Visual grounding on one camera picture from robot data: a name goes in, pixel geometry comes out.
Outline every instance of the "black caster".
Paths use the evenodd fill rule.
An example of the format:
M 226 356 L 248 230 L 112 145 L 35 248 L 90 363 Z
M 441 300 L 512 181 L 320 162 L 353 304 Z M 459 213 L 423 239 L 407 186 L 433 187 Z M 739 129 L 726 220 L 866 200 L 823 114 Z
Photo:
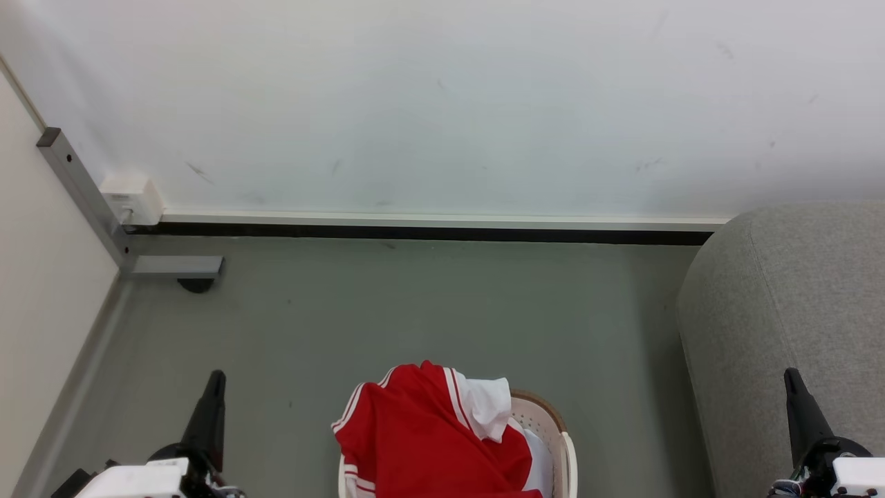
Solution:
M 202 294 L 212 288 L 215 283 L 214 278 L 179 278 L 178 283 L 184 287 L 185 291 L 194 294 Z

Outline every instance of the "gray sofa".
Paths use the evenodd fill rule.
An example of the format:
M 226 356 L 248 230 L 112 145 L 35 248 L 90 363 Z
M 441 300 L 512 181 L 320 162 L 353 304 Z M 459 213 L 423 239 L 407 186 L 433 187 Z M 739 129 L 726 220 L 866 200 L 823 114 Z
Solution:
M 885 455 L 885 204 L 734 218 L 692 263 L 678 313 L 719 498 L 789 475 L 787 367 L 837 435 Z

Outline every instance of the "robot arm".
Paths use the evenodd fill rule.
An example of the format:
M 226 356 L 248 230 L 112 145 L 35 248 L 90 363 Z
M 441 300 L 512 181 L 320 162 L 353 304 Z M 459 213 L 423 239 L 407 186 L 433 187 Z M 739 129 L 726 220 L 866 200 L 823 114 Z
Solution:
M 160 448 L 144 465 L 108 461 L 91 476 L 78 469 L 51 498 L 246 498 L 220 475 L 226 381 L 221 370 L 210 375 L 181 442 Z
M 794 471 L 772 484 L 769 496 L 866 497 L 885 494 L 885 458 L 835 436 L 799 370 L 783 374 Z

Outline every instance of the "white robot part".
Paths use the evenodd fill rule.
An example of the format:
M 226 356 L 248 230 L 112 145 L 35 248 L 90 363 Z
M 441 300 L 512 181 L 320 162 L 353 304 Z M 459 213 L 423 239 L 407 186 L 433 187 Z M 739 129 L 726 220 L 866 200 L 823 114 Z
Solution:
M 885 458 L 840 456 L 833 461 L 835 486 L 831 495 L 876 496 L 885 494 Z
M 146 465 L 117 465 L 98 474 L 77 498 L 181 498 L 181 478 L 188 459 L 157 460 Z

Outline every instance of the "beige wall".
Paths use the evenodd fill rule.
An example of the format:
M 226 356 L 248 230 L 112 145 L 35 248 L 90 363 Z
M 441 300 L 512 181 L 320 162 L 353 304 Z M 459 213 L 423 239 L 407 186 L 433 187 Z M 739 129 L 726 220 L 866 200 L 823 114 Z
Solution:
M 40 435 L 117 267 L 0 74 L 0 497 Z

